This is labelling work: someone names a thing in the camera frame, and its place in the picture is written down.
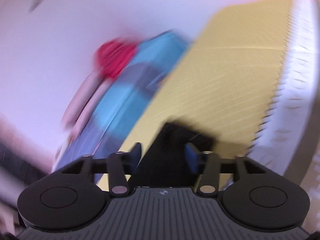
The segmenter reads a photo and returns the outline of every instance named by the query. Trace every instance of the gray ribbed plate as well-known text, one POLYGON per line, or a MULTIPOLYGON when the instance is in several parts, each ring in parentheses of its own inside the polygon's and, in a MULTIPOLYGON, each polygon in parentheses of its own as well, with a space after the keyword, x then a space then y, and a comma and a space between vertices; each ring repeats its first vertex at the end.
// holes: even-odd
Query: gray ribbed plate
POLYGON ((127 198, 111 200, 107 210, 86 228, 47 233, 33 228, 21 240, 303 240, 301 228, 262 233, 228 218, 214 199, 195 195, 191 188, 137 188, 127 198))

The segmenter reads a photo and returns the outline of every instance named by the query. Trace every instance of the circular pad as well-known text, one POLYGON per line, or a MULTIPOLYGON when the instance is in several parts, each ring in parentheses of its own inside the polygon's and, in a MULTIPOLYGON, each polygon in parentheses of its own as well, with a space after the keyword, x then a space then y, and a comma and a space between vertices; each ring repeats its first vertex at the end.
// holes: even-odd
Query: circular pad
POLYGON ((76 174, 53 173, 26 188, 18 198, 18 210, 26 226, 53 231, 89 223, 105 204, 105 193, 76 174))
POLYGON ((46 190, 40 196, 42 204, 50 208, 64 208, 70 206, 76 202, 77 198, 77 192, 68 187, 54 187, 46 190))
POLYGON ((277 174, 248 174, 223 192, 222 205, 237 222, 274 231, 301 225, 310 200, 302 188, 277 174))
POLYGON ((287 195, 275 187, 257 187, 250 192, 250 199, 262 207, 279 207, 287 201, 287 195))

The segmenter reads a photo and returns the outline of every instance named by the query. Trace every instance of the logo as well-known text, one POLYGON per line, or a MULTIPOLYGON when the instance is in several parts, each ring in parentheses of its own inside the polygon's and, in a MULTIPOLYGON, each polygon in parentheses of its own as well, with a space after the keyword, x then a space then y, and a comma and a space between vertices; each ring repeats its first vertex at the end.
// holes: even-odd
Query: logo
POLYGON ((167 195, 169 192, 166 191, 166 190, 161 190, 159 193, 160 193, 162 196, 165 196, 165 195, 167 195))

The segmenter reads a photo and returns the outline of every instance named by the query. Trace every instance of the pink object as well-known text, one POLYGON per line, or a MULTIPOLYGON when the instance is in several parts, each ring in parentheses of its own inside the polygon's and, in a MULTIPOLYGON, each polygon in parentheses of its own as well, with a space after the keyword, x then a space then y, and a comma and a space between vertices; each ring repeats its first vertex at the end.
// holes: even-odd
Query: pink object
POLYGON ((110 79, 106 79, 104 82, 102 82, 102 84, 98 87, 96 92, 90 98, 89 102, 86 104, 78 120, 76 121, 76 124, 72 128, 72 131, 69 135, 70 141, 73 141, 82 132, 83 128, 85 127, 88 120, 90 119, 90 116, 94 111, 95 107, 100 102, 104 94, 107 92, 111 84, 112 84, 112 81, 110 79))
POLYGON ((117 40, 106 42, 96 52, 96 68, 102 78, 117 79, 136 54, 137 44, 117 40))
POLYGON ((65 128, 73 127, 75 125, 82 109, 95 93, 101 82, 102 79, 97 71, 92 71, 91 74, 87 76, 69 103, 62 117, 61 123, 65 128))

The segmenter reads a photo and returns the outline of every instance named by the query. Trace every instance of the red object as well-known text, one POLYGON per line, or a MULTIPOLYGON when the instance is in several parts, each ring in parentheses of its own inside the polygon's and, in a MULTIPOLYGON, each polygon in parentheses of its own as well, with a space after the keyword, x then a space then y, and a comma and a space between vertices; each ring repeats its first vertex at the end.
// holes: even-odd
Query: red object
POLYGON ((96 52, 96 67, 106 79, 117 79, 136 54, 137 44, 112 40, 102 44, 96 52))

